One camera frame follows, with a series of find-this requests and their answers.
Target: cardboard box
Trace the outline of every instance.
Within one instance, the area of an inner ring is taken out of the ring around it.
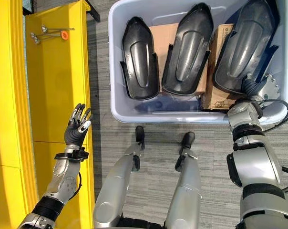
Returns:
[[[178,23],[149,27],[154,38],[154,51],[158,57],[160,92],[162,92],[162,77],[167,59],[168,45],[174,44],[177,28]],[[195,95],[203,94],[206,91],[206,75],[207,63],[202,72]]]
[[[213,74],[217,60],[227,35],[232,31],[233,24],[218,26],[210,42],[211,54],[208,60],[206,93],[201,97],[201,106],[207,110],[228,110],[241,95],[223,92],[213,85]]]

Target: robot finger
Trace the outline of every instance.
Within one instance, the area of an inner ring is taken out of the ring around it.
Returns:
[[[79,123],[80,119],[82,117],[82,111],[85,109],[86,105],[82,104],[82,106],[80,107],[80,109],[78,110],[78,112],[76,113],[76,122]]]
[[[88,108],[88,109],[85,111],[85,113],[83,114],[83,116],[82,116],[82,118],[81,118],[81,120],[80,120],[80,125],[82,125],[82,124],[87,120],[87,116],[88,116],[88,114],[89,114],[90,111],[91,111],[90,108]]]
[[[85,132],[90,126],[91,126],[91,123],[92,123],[92,120],[93,120],[93,115],[90,116],[90,118],[85,121],[77,130],[79,133],[83,133]]]
[[[68,126],[70,126],[76,122],[76,114],[77,114],[78,110],[81,108],[81,106],[82,106],[82,104],[77,104],[76,107],[74,108],[72,115],[69,119]]]

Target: yellow panel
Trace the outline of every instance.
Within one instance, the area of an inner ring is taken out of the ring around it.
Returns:
[[[80,1],[26,17],[26,51],[34,141],[63,142],[63,131],[74,106],[82,102],[90,105],[84,83],[85,77],[88,77],[84,61],[87,63],[88,58],[84,59],[82,39],[87,32],[81,9]],[[55,37],[36,45],[30,33],[42,33],[42,24],[49,28],[75,30],[67,31],[67,41]]]
[[[26,17],[26,50],[38,192],[51,180],[54,156],[64,149],[63,133],[77,103],[90,106],[85,1],[77,1]],[[35,44],[30,33],[49,28],[75,28],[69,39],[51,38]],[[94,207],[92,133],[84,145],[90,153],[81,163],[80,193],[64,207],[58,228],[92,228]]]
[[[25,214],[20,169],[0,166],[0,229],[17,228]]]
[[[0,228],[16,228],[37,200],[22,1],[0,0]]]

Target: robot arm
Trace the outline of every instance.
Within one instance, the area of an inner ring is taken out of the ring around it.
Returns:
[[[55,156],[57,162],[52,181],[34,210],[19,225],[19,229],[53,229],[64,205],[79,191],[81,184],[77,189],[76,181],[77,176],[81,176],[80,164],[88,158],[82,143],[92,121],[92,116],[87,119],[90,108],[82,117],[84,108],[85,104],[75,107],[64,133],[66,148],[63,153]]]
[[[279,187],[282,167],[259,123],[257,104],[239,102],[228,112],[234,152],[227,164],[231,180],[243,188],[236,229],[288,229],[288,195]]]

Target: gray carpet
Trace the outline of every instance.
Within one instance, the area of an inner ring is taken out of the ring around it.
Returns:
[[[38,11],[69,0],[38,0]],[[88,49],[91,102],[94,110],[95,194],[124,150],[134,142],[136,124],[116,121],[110,111],[107,17],[115,0],[91,0],[101,22],[88,21]],[[179,142],[187,131],[196,133],[193,149],[199,156],[202,179],[201,229],[235,228],[239,221],[242,190],[229,178],[226,156],[232,152],[232,137],[227,125],[143,124],[146,149],[141,155],[141,170],[131,176],[123,209],[124,215],[163,224],[178,172]],[[288,167],[288,123],[268,134],[282,165]],[[288,184],[284,175],[283,185]]]

